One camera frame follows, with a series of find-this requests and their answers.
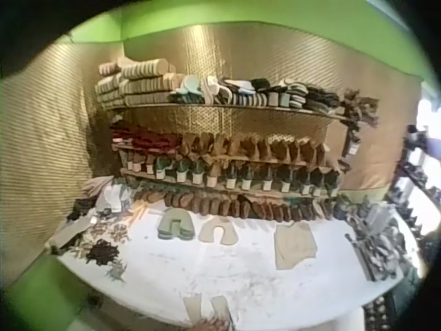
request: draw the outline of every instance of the slipper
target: slipper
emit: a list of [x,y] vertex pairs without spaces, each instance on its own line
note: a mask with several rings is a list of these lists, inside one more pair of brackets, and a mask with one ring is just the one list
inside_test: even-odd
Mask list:
[[305,102],[306,102],[306,99],[305,98],[303,98],[303,97],[299,97],[298,95],[291,95],[291,101],[295,101],[295,102],[298,102],[298,103],[301,103],[301,104],[304,104]]
[[229,88],[225,86],[219,85],[219,93],[220,95],[227,100],[227,103],[230,104],[233,99],[233,93]]
[[246,90],[254,90],[254,87],[251,84],[251,81],[240,81],[240,80],[226,79],[225,83],[237,86],[238,88],[244,88]]
[[214,103],[213,95],[208,87],[206,78],[201,79],[201,90],[206,105],[212,105]]
[[212,95],[218,95],[221,86],[219,85],[218,79],[215,76],[207,76],[208,89]]
[[247,88],[239,88],[241,94],[256,94],[255,90],[248,90]]
[[198,77],[196,77],[193,74],[188,74],[184,77],[182,80],[181,87],[185,88],[188,92],[196,94],[196,95],[203,95],[203,93],[199,90],[201,81]]
[[298,108],[298,109],[302,109],[302,104],[297,102],[297,101],[290,101],[289,102],[289,107],[290,108]]

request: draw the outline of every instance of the hand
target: hand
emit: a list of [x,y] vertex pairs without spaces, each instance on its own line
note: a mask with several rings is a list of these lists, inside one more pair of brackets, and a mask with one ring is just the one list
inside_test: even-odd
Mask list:
[[222,319],[203,320],[191,327],[189,331],[228,331],[229,322]]

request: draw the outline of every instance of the metallic wall panel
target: metallic wall panel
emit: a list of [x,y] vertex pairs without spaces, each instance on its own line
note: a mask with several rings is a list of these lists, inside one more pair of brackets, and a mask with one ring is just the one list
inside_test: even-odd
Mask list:
[[122,51],[122,43],[55,44],[2,81],[2,285],[41,252],[84,180],[117,171],[93,87],[98,65]]
[[326,139],[326,127],[331,119],[300,115],[293,112],[268,112],[258,109],[219,107],[152,107],[134,108],[123,116],[132,122],[159,132],[235,132],[255,134],[275,139],[314,137]]
[[[165,57],[179,72],[251,79],[267,77],[277,83],[284,77],[334,89],[345,88],[380,99],[377,129],[363,127],[362,146],[353,170],[342,187],[360,190],[386,186],[399,158],[405,126],[416,119],[420,80],[333,41],[266,23],[211,23],[157,32],[124,41],[125,54],[135,60]],[[136,118],[164,128],[179,118],[179,130],[276,133],[312,136],[326,141],[340,155],[345,127],[319,117],[284,115],[255,110],[229,109],[218,116],[212,110],[175,109],[155,115],[137,112]]]

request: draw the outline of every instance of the shelf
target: shelf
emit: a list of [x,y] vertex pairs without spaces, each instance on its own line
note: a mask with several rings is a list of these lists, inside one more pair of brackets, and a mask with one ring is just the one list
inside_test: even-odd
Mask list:
[[[124,143],[113,143],[112,144],[112,149],[114,151],[121,149],[121,150],[138,150],[138,151],[146,151],[146,152],[150,152],[150,153],[158,153],[160,154],[161,151],[159,149],[156,148],[139,148],[139,147],[134,147],[132,145],[128,145],[128,144],[124,144]],[[166,152],[166,154],[175,154],[176,150],[169,150]],[[276,158],[273,158],[271,160],[265,161],[265,160],[251,160],[249,157],[245,157],[245,156],[229,156],[229,155],[218,155],[217,157],[212,157],[210,156],[210,158],[213,161],[244,161],[244,162],[254,162],[254,163],[271,163],[271,164],[288,164],[291,166],[305,166],[307,165],[306,162],[301,161],[298,163],[290,163],[290,162],[282,162],[277,160]],[[332,167],[318,167],[320,169],[320,171],[322,173],[327,173],[328,171],[330,171],[331,169],[333,169]],[[340,171],[340,168],[334,167],[334,170]]]
[[206,108],[235,108],[235,109],[248,109],[248,110],[272,110],[277,112],[287,112],[292,114],[305,114],[311,116],[325,117],[328,119],[335,119],[339,121],[352,121],[345,116],[337,115],[337,114],[323,114],[321,112],[314,112],[313,110],[306,109],[294,109],[294,108],[283,108],[283,107],[247,107],[247,106],[238,106],[238,105],[205,105],[199,103],[149,103],[145,105],[137,105],[130,106],[124,108],[112,108],[112,110],[128,110],[128,109],[137,109],[137,108],[164,108],[164,107],[206,107]]
[[401,165],[398,165],[398,167],[400,168],[400,170],[406,174],[406,176],[412,181],[413,184],[415,184],[416,187],[418,187],[425,195],[426,197],[429,198],[429,200],[435,205],[435,207],[441,212],[441,205],[438,201],[436,201],[432,195],[430,194],[430,192],[424,187],[422,186],[420,183],[418,183],[418,181],[416,180],[416,178],[414,178],[411,173],[409,171],[407,171],[406,169],[404,169]]
[[271,190],[271,191],[263,191],[260,189],[261,184],[260,183],[252,183],[250,190],[244,191],[241,190],[240,185],[241,181],[240,179],[237,179],[236,181],[236,187],[234,189],[227,189],[223,183],[218,183],[214,188],[208,188],[207,186],[203,185],[196,185],[193,184],[189,179],[185,181],[185,183],[177,183],[175,177],[171,176],[165,176],[163,180],[156,179],[156,177],[153,174],[147,174],[145,172],[135,172],[128,170],[126,168],[121,168],[121,174],[122,175],[128,175],[128,176],[134,176],[134,177],[142,177],[145,179],[149,179],[150,181],[154,181],[156,183],[172,183],[175,185],[181,185],[181,186],[189,186],[193,188],[199,188],[204,189],[207,191],[214,191],[214,192],[222,192],[225,194],[245,194],[253,197],[266,197],[271,199],[288,199],[288,198],[310,198],[310,199],[326,199],[329,198],[327,194],[321,194],[319,197],[313,197],[310,194],[301,195],[297,192],[288,192],[288,193],[282,193],[280,192],[280,183],[273,182],[273,188],[279,188],[279,190]]

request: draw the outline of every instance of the white table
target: white table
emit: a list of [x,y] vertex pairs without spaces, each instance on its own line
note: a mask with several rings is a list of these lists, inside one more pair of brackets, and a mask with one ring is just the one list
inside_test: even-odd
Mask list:
[[202,293],[203,316],[212,312],[209,299],[224,295],[237,330],[286,330],[330,321],[380,296],[402,279],[367,281],[356,253],[345,238],[352,229],[342,221],[309,222],[318,246],[317,257],[302,261],[292,270],[276,270],[275,221],[231,218],[239,242],[202,243],[197,235],[211,216],[191,213],[196,238],[171,241],[157,237],[165,206],[155,203],[130,228],[131,241],[120,245],[127,263],[125,283],[113,281],[110,267],[75,259],[60,261],[93,288],[149,317],[188,325],[182,297]]

